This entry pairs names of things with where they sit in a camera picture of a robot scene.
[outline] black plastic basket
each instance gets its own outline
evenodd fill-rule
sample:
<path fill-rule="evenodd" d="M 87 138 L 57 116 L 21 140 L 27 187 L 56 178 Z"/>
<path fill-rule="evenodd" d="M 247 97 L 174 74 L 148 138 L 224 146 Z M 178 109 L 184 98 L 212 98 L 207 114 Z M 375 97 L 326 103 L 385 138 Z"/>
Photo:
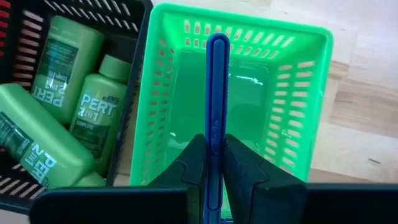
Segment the black plastic basket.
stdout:
<path fill-rule="evenodd" d="M 30 90 L 55 15 L 102 32 L 106 40 L 99 58 L 110 54 L 132 62 L 108 186 L 113 184 L 119 166 L 152 8 L 149 0 L 0 0 L 0 84 L 19 83 Z M 32 199 L 43 191 L 17 161 L 0 149 L 0 209 L 27 214 Z"/>

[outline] wooden surface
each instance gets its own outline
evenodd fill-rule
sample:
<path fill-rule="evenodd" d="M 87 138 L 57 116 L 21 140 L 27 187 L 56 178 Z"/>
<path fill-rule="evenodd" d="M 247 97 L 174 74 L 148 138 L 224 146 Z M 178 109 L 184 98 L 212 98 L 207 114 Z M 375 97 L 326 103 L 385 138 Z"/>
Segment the wooden surface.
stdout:
<path fill-rule="evenodd" d="M 398 1 L 169 2 L 330 29 L 335 46 L 310 181 L 398 182 Z M 128 184 L 134 128 L 131 122 L 116 185 Z M 2 224 L 27 223 L 25 216 L 4 211 L 0 220 Z"/>

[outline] blue handle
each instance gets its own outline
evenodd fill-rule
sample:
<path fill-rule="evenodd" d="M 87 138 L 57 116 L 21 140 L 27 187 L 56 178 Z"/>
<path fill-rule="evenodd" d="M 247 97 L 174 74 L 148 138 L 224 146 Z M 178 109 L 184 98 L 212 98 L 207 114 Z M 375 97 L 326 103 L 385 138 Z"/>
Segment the blue handle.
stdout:
<path fill-rule="evenodd" d="M 221 154 L 225 144 L 226 107 L 228 94 L 229 40 L 214 34 L 206 48 L 206 115 L 207 181 L 204 223 L 220 222 L 223 203 Z"/>

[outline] bottle cap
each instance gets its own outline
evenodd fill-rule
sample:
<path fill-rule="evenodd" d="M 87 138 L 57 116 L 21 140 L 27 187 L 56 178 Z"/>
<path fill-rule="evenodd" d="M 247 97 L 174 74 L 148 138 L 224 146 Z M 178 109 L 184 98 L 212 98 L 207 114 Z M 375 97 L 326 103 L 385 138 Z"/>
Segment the bottle cap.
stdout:
<path fill-rule="evenodd" d="M 105 55 L 101 67 L 99 68 L 99 73 L 120 82 L 127 82 L 130 75 L 130 70 L 130 63 L 110 55 Z"/>
<path fill-rule="evenodd" d="M 105 180 L 96 172 L 92 172 L 77 182 L 74 187 L 104 187 Z"/>

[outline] green shampoo bottle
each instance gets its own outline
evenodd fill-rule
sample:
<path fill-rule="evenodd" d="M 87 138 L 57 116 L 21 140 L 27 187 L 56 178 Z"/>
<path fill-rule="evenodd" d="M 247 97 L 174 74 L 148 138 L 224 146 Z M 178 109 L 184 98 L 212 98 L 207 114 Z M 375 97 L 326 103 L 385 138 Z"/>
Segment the green shampoo bottle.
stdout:
<path fill-rule="evenodd" d="M 69 131 L 95 158 L 105 175 L 123 112 L 131 64 L 105 55 L 99 74 L 86 77 Z"/>
<path fill-rule="evenodd" d="M 0 85 L 0 147 L 48 189 L 105 186 L 91 153 L 17 84 Z"/>
<path fill-rule="evenodd" d="M 61 124 L 71 123 L 103 41 L 103 34 L 94 29 L 61 16 L 52 18 L 31 94 Z"/>

